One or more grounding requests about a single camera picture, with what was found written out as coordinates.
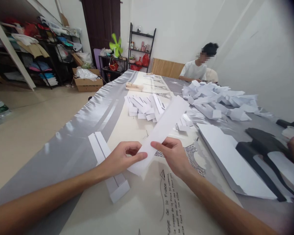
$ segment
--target table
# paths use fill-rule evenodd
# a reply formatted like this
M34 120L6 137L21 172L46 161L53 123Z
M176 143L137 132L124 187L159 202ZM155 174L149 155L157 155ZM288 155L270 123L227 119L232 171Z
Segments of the table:
M146 84L147 92L140 95L157 93L163 102L173 95L181 95L185 81L166 77L142 78L141 72L127 70L118 79L103 86L85 106L59 130L56 135L0 190L0 205L10 200L74 177L96 166L96 159L88 136L101 131L110 149L120 141L142 140L147 132L152 131L153 123L138 121L127 115L124 96L131 94L125 89L126 82ZM208 120L195 108L188 109L193 122L210 123L220 127L225 134L232 135L237 141L250 141L244 133L248 127L262 129L277 137L282 128L267 118L248 114L252 121L235 122L227 117L220 120ZM190 152L192 144L194 160L205 169L205 177L218 189L240 206L269 224L277 231L283 231L290 225L293 203L279 203L274 200L252 198L235 194L228 186L204 141L195 128L187 133L172 130L170 136L181 139ZM175 226L180 234L221 234L223 231L204 210L199 200L178 179L162 157L155 157L148 170L141 177L126 171L125 178L130 184L130 191L116 204L110 201L104 182L95 185L83 194L60 206L36 224L28 234L163 234L168 229L173 233ZM167 211L170 205L163 199L166 189L172 183L173 197L176 202L174 212Z

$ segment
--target red bag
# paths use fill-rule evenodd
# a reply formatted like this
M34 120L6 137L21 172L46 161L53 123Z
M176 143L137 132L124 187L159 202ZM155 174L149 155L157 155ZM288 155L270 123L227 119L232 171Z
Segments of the red bag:
M148 54L146 53L146 54L143 56L143 66L148 67L148 65L149 65L149 56L148 56Z
M131 65L131 70L139 71L142 67L138 67L136 65Z
M136 62L135 62L135 64L138 65L138 66L142 66L142 65L143 65L143 63L140 61L140 58L141 58L141 57L139 57L139 61L136 61Z

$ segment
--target tiled floor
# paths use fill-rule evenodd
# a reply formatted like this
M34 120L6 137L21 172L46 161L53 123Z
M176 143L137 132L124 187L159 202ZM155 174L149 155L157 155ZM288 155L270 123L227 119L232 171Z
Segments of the tiled floor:
M0 125L0 188L88 101L94 92L76 88L0 86L0 100L12 111Z

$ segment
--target forearm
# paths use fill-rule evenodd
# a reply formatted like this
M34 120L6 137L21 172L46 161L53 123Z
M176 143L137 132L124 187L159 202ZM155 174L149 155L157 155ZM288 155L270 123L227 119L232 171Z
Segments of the forearm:
M220 192L196 171L182 179L228 234L276 234L255 216Z
M183 81L187 81L187 82L191 82L193 80L197 80L198 82L201 82L200 79L192 79L192 78L188 78L188 77L184 77L184 76L179 76L179 79L183 80Z
M104 179L104 171L96 167L0 206L0 234L22 233L64 202Z

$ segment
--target door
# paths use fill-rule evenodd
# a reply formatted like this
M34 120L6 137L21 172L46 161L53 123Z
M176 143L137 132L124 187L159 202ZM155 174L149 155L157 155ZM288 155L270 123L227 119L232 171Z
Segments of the door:
M120 37L120 0L81 1L94 59L94 48L109 48L112 33L116 34L117 39Z

